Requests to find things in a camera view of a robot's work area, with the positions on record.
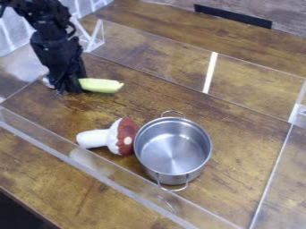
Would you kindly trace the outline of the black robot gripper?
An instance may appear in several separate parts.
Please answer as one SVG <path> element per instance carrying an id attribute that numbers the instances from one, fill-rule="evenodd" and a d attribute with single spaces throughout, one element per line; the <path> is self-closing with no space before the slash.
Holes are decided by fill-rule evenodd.
<path id="1" fill-rule="evenodd" d="M 86 65 L 82 59 L 83 48 L 79 44 L 79 37 L 69 38 L 63 35 L 59 39 L 43 39 L 34 34 L 30 39 L 31 47 L 41 60 L 49 68 L 49 78 L 57 91 L 82 93 L 79 79 L 87 78 Z"/>

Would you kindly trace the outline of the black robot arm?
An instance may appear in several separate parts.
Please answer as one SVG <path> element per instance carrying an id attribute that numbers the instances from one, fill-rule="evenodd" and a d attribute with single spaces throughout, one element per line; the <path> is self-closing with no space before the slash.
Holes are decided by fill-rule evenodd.
<path id="1" fill-rule="evenodd" d="M 49 68 L 45 81 L 61 94 L 82 93 L 81 79 L 87 77 L 83 48 L 69 7 L 59 0 L 0 0 L 0 18 L 11 7 L 35 32 L 30 44 L 41 63 Z"/>

